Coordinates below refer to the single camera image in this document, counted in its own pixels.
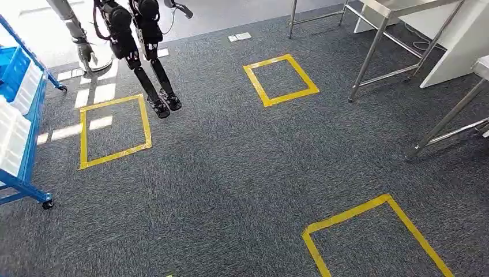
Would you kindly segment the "bystander humanoid's grey right hand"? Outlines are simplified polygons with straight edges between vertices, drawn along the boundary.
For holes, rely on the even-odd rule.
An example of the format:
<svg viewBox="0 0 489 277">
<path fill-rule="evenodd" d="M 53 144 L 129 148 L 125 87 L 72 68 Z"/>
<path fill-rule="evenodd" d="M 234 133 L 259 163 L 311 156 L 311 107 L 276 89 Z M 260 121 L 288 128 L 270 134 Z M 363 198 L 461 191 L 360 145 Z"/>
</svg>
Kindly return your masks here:
<svg viewBox="0 0 489 277">
<path fill-rule="evenodd" d="M 93 72 L 92 65 L 97 65 L 98 60 L 90 43 L 86 40 L 76 41 L 78 57 L 81 67 L 88 73 Z"/>
</svg>

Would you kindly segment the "bystander humanoid's dark left hand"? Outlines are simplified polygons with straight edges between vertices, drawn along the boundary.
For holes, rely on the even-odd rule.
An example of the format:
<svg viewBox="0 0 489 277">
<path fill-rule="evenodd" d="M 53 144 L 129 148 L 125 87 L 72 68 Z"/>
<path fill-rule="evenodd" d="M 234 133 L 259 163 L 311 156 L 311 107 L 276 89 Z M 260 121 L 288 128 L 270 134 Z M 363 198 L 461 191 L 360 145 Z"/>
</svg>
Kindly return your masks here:
<svg viewBox="0 0 489 277">
<path fill-rule="evenodd" d="M 170 9 L 178 9 L 185 14 L 188 19 L 193 17 L 193 12 L 185 5 L 177 3 L 174 0 L 164 0 L 164 4 Z"/>
</svg>

